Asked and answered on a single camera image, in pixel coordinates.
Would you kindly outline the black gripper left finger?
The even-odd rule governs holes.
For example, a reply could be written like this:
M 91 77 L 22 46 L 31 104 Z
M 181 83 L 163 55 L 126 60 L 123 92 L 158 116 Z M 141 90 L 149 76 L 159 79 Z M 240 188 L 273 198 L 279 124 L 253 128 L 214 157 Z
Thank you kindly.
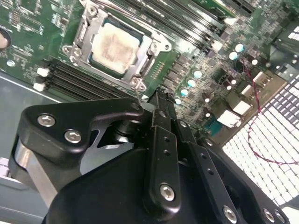
M 175 117 L 162 90 L 147 108 L 131 98 L 30 106 L 9 168 L 49 217 L 172 217 L 181 205 Z

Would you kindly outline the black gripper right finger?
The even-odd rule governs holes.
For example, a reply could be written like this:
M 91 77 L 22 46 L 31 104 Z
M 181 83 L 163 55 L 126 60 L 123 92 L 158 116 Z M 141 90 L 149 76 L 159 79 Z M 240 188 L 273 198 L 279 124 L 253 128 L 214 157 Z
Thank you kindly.
M 189 192 L 201 196 L 208 224 L 288 224 L 289 218 L 211 139 L 196 140 L 190 127 L 178 119 L 175 100 L 166 93 L 178 156 L 186 159 L 195 183 Z

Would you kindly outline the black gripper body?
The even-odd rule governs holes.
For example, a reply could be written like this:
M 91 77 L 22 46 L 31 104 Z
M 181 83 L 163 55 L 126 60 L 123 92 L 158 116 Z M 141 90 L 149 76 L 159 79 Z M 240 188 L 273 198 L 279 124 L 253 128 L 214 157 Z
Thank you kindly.
M 173 131 L 151 129 L 151 146 L 134 149 L 66 185 L 46 224 L 206 224 L 201 196 Z

